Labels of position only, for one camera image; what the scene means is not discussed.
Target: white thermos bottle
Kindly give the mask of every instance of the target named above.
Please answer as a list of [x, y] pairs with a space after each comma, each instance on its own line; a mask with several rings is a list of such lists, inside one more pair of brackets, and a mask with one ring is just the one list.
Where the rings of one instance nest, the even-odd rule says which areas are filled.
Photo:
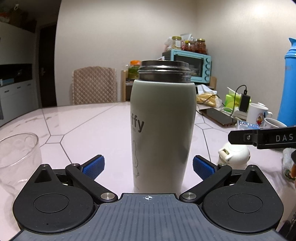
[[142, 61], [131, 92], [134, 191], [180, 194], [196, 111], [188, 63]]

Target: black charger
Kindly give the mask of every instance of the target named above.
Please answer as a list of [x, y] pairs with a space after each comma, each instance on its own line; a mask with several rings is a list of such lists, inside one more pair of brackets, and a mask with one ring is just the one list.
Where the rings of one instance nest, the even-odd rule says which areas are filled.
[[247, 95], [247, 91], [244, 91], [244, 93], [241, 96], [241, 101], [239, 103], [239, 110], [242, 112], [247, 112], [249, 108], [251, 97]]

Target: dark brown door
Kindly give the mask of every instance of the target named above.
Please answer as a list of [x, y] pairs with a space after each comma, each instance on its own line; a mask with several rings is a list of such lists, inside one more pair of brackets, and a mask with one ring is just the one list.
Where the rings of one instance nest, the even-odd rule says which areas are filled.
[[42, 28], [39, 38], [39, 83], [42, 107], [57, 106], [54, 84], [54, 44], [57, 25]]

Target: blue water bottle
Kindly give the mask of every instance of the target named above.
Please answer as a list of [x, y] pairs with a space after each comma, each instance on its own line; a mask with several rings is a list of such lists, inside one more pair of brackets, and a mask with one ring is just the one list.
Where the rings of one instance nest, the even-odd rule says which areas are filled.
[[285, 55], [285, 81], [278, 121], [296, 125], [296, 39], [289, 38], [292, 47]]

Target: orange lid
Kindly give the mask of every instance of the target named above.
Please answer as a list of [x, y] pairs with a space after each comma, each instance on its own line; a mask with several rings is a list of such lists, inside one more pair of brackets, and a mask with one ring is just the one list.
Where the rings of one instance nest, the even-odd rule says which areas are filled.
[[132, 60], [131, 65], [141, 65], [141, 61], [139, 60]]

